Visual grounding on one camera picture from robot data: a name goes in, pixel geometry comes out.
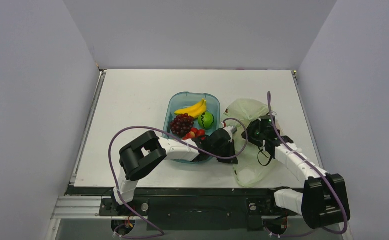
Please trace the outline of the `red yellow fake lychee bunch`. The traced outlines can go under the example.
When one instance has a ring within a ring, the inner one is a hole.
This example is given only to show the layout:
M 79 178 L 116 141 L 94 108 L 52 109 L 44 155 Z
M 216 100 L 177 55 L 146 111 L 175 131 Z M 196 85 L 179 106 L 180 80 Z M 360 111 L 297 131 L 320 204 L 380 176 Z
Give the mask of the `red yellow fake lychee bunch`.
M 207 135 L 205 129 L 193 127 L 191 131 L 189 131 L 182 139 L 188 140 L 188 139 L 200 138 L 201 140 L 204 140 L 206 137 Z

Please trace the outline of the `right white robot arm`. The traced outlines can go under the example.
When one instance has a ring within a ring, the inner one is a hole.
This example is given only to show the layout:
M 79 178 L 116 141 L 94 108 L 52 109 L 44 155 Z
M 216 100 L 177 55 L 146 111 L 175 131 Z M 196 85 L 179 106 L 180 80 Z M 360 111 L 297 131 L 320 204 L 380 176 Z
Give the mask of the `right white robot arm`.
M 265 209 L 272 214 L 282 209 L 295 212 L 311 229 L 348 222 L 351 213 L 344 178 L 310 162 L 290 137 L 280 134 L 274 123 L 274 116 L 261 116 L 241 136 L 285 165 L 303 184 L 303 191 L 278 189 L 264 200 Z

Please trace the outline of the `green striped fake watermelon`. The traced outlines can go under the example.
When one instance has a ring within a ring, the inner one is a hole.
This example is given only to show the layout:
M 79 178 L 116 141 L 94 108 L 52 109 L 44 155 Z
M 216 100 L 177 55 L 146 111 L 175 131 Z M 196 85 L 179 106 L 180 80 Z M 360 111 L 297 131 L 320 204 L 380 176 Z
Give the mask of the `green striped fake watermelon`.
M 211 112 L 204 112 L 197 118 L 198 124 L 202 129 L 209 130 L 215 122 L 215 116 Z

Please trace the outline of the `light green plastic bag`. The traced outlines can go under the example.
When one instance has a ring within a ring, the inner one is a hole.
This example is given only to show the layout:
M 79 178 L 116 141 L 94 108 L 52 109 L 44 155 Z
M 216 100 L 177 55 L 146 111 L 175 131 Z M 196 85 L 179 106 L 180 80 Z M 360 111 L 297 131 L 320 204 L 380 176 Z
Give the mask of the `light green plastic bag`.
M 231 103 L 222 115 L 222 119 L 235 118 L 248 127 L 260 117 L 268 115 L 268 105 L 258 100 L 239 98 Z M 268 177 L 278 166 L 278 161 L 269 160 L 267 152 L 260 153 L 262 147 L 248 143 L 241 155 L 237 157 L 238 164 L 233 165 L 237 183 L 245 188 L 258 186 L 259 182 Z

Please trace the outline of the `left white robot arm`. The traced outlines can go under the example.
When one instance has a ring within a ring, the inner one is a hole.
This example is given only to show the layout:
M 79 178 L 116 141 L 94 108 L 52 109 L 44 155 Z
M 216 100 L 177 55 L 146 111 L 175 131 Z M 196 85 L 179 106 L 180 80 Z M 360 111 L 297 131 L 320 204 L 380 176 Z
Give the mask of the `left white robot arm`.
M 234 135 L 235 126 L 215 130 L 186 140 L 158 137 L 150 128 L 119 151 L 120 174 L 113 190 L 112 209 L 126 215 L 132 208 L 138 181 L 148 176 L 162 161 L 201 163 L 217 158 L 220 163 L 238 164 Z

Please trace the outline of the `yellow fake fruit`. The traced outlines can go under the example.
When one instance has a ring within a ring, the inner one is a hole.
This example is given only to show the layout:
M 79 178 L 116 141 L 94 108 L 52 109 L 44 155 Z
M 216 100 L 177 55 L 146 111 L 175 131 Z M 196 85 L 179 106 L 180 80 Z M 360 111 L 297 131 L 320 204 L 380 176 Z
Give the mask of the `yellow fake fruit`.
M 207 100 L 203 98 L 200 102 L 196 103 L 195 105 L 176 110 L 174 114 L 177 116 L 187 114 L 188 116 L 197 119 L 206 111 L 207 111 Z

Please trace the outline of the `teal plastic tub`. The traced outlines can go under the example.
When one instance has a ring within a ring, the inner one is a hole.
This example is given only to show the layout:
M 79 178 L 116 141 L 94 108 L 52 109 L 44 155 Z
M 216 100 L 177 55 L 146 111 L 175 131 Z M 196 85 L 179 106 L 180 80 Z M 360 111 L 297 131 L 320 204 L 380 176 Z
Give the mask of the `teal plastic tub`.
M 168 104 L 163 130 L 178 137 L 179 139 L 183 139 L 187 135 L 188 131 L 183 135 L 177 134 L 176 132 L 172 131 L 171 122 L 177 117 L 175 112 L 180 109 L 185 109 L 194 106 L 202 99 L 206 100 L 206 111 L 214 116 L 215 122 L 211 125 L 210 128 L 205 128 L 201 124 L 199 124 L 198 119 L 195 118 L 193 120 L 194 123 L 192 127 L 188 128 L 187 130 L 190 131 L 192 128 L 196 128 L 198 130 L 203 129 L 203 132 L 205 132 L 206 135 L 211 135 L 220 127 L 219 114 L 221 113 L 221 104 L 215 96 L 208 93 L 180 92 L 174 95 L 170 99 Z

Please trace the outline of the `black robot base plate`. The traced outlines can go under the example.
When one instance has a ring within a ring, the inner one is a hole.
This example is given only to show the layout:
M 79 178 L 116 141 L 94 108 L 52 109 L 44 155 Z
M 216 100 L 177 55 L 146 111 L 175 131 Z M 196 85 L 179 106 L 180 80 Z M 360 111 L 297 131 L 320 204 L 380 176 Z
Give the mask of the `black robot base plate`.
M 303 218 L 277 207 L 270 188 L 146 188 L 136 189 L 128 206 L 118 206 L 110 187 L 69 186 L 72 197 L 99 197 L 97 217 L 110 217 L 111 228 L 120 234 L 150 220 L 147 230 L 227 231 L 271 230 L 297 235 L 310 231 Z

